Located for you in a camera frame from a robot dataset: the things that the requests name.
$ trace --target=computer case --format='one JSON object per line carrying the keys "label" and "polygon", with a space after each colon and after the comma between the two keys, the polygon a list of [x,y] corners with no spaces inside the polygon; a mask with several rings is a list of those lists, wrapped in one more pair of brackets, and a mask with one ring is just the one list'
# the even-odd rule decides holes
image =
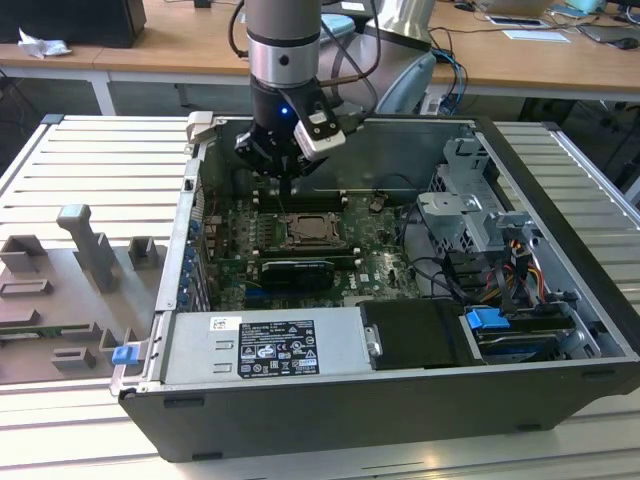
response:
{"label": "computer case", "polygon": [[2,0],[0,42],[16,43],[18,29],[44,40],[130,48],[147,21],[142,0]]}

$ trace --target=blue cable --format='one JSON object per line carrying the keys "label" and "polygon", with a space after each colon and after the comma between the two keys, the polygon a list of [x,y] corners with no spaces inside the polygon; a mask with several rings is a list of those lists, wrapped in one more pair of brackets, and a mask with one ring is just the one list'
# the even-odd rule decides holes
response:
{"label": "blue cable", "polygon": [[462,90],[463,90],[463,82],[464,82],[464,78],[462,77],[462,69],[460,68],[460,64],[450,55],[444,53],[442,50],[433,50],[434,55],[436,56],[441,56],[442,58],[444,58],[446,61],[448,61],[451,66],[454,68],[456,75],[458,76],[458,93],[456,95],[456,102],[453,105],[453,108],[450,110],[450,115],[453,115],[456,113],[456,109],[458,108],[458,106],[460,105],[460,102],[462,101]]}

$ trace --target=aluminum profile table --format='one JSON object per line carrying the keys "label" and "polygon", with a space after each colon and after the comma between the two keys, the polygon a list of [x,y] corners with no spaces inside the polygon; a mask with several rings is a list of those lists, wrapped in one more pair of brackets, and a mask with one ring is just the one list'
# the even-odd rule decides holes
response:
{"label": "aluminum profile table", "polygon": [[[47,232],[57,214],[52,207],[57,209],[61,202],[72,199],[93,202],[96,221],[103,222],[105,231],[111,230],[114,241],[124,241],[110,216],[124,213],[116,207],[130,210],[129,226],[149,227],[161,234],[164,224],[173,218],[170,208],[175,209],[172,199],[177,198],[179,188],[170,182],[181,175],[162,168],[183,168],[187,156],[182,153],[184,140],[180,139],[184,137],[180,135],[185,126],[183,118],[66,117],[58,126],[40,127],[0,182],[2,235],[37,224],[48,235],[43,240],[47,246],[69,246],[66,237]],[[632,268],[618,267],[637,261],[632,250],[640,248],[635,233],[637,213],[561,133],[549,132],[540,124],[502,123],[498,127],[628,298],[636,298],[635,282],[624,274]],[[57,167],[41,168],[51,165]],[[153,168],[131,168],[134,166]],[[47,182],[49,189],[43,186]],[[149,188],[153,182],[167,183]],[[517,207],[516,193],[506,183],[503,187]],[[90,201],[88,193],[93,195]],[[23,210],[24,216],[10,212],[13,207],[38,206],[41,217],[29,216],[35,210]],[[28,385],[0,389],[3,480],[640,477],[640,390],[600,399],[548,432],[169,464],[128,419],[107,385],[108,379],[99,379],[60,382],[46,391]],[[268,414],[268,408],[256,405],[255,413]]]}
{"label": "aluminum profile table", "polygon": [[44,248],[74,247],[60,207],[91,206],[111,246],[132,236],[168,244],[186,161],[186,119],[66,116],[40,125],[0,180],[0,243],[36,235]]}

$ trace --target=black plastic cover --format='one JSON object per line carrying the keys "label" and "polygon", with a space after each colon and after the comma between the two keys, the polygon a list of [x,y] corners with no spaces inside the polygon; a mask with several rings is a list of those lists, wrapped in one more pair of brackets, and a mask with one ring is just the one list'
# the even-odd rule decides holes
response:
{"label": "black plastic cover", "polygon": [[462,330],[462,306],[449,299],[406,299],[362,303],[366,327],[378,331],[382,355],[375,370],[472,365]]}

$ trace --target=barcode sticker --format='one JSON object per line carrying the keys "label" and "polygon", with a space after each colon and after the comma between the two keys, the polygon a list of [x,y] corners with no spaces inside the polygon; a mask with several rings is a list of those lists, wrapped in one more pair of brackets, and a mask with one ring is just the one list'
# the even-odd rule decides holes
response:
{"label": "barcode sticker", "polygon": [[364,5],[359,2],[342,2],[342,8],[345,10],[353,10],[355,12],[365,11]]}
{"label": "barcode sticker", "polygon": [[211,317],[209,330],[239,330],[242,317]]}

